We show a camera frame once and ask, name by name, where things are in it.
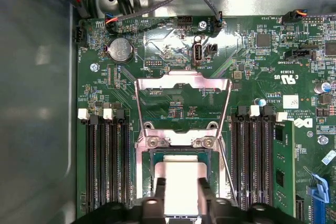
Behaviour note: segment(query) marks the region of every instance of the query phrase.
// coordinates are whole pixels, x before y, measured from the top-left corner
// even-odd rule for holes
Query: white sticker
[[[283,95],[283,108],[284,109],[298,109],[299,108],[299,96],[296,94]]]
[[[333,158],[336,157],[336,152],[334,150],[331,150],[323,159],[322,159],[322,163],[324,163],[325,165],[328,165]]]

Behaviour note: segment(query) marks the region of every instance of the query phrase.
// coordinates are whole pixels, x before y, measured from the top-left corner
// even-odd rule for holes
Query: capacitor
[[[326,136],[319,136],[317,138],[317,142],[320,144],[320,145],[325,145],[325,144],[328,144],[329,143],[329,139],[326,137]]]
[[[117,38],[107,47],[107,52],[113,61],[119,64],[128,63],[134,56],[134,47],[125,38]]]
[[[260,107],[263,107],[263,106],[266,105],[266,100],[261,99],[261,98],[256,98],[256,99],[254,99],[254,104],[259,105]]]
[[[331,85],[328,82],[320,82],[317,83],[314,91],[316,94],[322,94],[322,93],[326,93],[326,92],[330,92],[331,90]]]

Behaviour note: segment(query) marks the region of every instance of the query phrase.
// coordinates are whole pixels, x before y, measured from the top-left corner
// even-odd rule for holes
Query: metal bracket
[[[144,128],[142,121],[142,112],[140,107],[139,91],[145,89],[171,89],[177,84],[189,84],[194,89],[220,89],[227,91],[226,100],[223,103],[223,109],[219,118],[218,127],[212,129],[210,126],[215,125],[211,122],[207,129],[189,130],[186,133],[176,133],[173,130],[164,129],[147,129]],[[190,146],[193,148],[212,148],[217,150],[222,158],[220,160],[219,173],[219,194],[222,197],[225,193],[225,183],[227,176],[232,189],[234,199],[236,198],[233,191],[233,184],[231,181],[227,160],[225,156],[225,148],[222,137],[222,128],[224,124],[225,114],[230,98],[232,82],[230,79],[218,78],[207,79],[201,73],[190,70],[174,70],[163,75],[161,78],[141,78],[137,79],[135,85],[135,98],[138,105],[139,120],[141,125],[141,132],[138,142],[135,144],[136,148],[136,196],[142,198],[142,152],[147,152],[148,149],[170,146]]]

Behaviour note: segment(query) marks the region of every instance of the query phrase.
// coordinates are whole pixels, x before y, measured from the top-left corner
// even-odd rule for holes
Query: blue connector
[[[318,199],[313,199],[313,224],[326,224],[325,204]]]
[[[311,174],[314,178],[316,178],[319,182],[317,187],[309,187],[308,188],[308,195],[317,199],[323,203],[329,203],[329,186],[328,182],[321,178],[319,175],[312,173]]]

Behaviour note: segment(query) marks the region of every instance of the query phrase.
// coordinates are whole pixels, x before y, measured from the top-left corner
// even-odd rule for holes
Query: motherboard
[[[336,221],[336,21],[89,19],[77,32],[78,217],[133,206],[165,176],[170,218],[197,218],[206,177],[243,210]]]

